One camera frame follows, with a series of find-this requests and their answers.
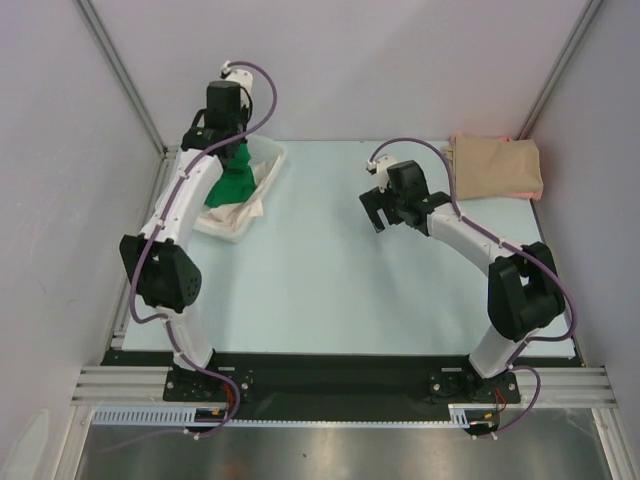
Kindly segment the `white plastic basket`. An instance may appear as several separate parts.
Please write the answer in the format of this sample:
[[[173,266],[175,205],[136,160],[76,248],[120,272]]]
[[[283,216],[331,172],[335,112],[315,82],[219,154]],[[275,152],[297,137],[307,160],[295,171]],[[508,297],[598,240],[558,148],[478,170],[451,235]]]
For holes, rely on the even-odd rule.
[[[205,198],[195,229],[238,243],[255,218],[264,215],[265,197],[286,159],[286,147],[251,135]]]

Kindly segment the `green t shirt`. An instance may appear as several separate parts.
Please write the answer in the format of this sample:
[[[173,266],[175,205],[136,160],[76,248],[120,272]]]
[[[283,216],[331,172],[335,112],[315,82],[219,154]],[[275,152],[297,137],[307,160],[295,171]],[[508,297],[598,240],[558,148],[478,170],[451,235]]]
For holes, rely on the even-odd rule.
[[[221,178],[207,195],[204,204],[209,208],[244,203],[255,192],[257,185],[250,166],[251,155],[242,144]]]

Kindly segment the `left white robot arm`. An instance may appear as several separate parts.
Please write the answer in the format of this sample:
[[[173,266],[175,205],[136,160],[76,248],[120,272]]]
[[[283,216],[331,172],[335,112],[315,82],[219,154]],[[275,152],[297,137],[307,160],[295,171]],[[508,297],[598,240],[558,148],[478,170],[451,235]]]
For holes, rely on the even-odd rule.
[[[154,212],[137,235],[119,245],[130,282],[128,307],[138,324],[158,321],[168,334],[176,366],[190,370],[186,387],[197,398],[214,397],[221,376],[207,365],[214,353],[196,318],[202,274],[187,245],[205,199],[245,142],[253,112],[253,76],[234,70],[209,83],[206,105],[184,134],[176,167]]]

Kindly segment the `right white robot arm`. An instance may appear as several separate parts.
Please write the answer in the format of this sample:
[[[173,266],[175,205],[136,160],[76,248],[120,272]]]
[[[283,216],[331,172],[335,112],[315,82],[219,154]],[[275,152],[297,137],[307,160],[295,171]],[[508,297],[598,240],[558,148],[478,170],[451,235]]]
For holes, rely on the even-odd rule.
[[[359,196],[374,230],[405,224],[438,240],[475,265],[487,278],[490,327],[469,355],[471,370],[461,376],[463,393],[484,401],[525,348],[528,337],[562,315],[565,298],[553,279],[549,248],[536,242],[514,246],[474,223],[454,199],[431,193],[422,168],[410,160],[384,155],[366,166],[377,186]]]

